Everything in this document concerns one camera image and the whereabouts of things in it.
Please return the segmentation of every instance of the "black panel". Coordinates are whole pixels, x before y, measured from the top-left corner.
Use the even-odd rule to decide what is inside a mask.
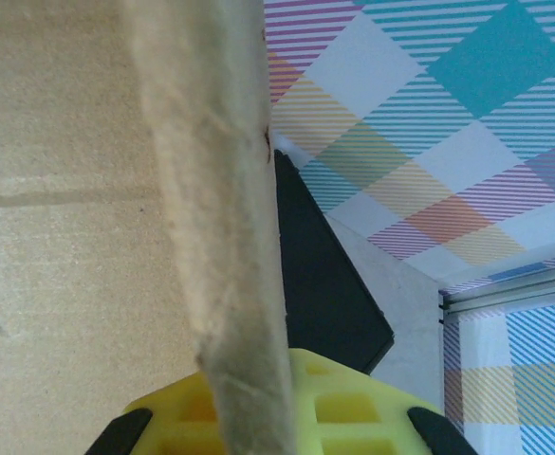
[[[424,408],[410,408],[408,418],[433,455],[477,455],[475,449],[443,415]]]
[[[134,409],[113,419],[85,455],[129,455],[151,421],[150,409]]]
[[[289,345],[371,373],[393,346],[393,331],[279,151],[275,169]]]

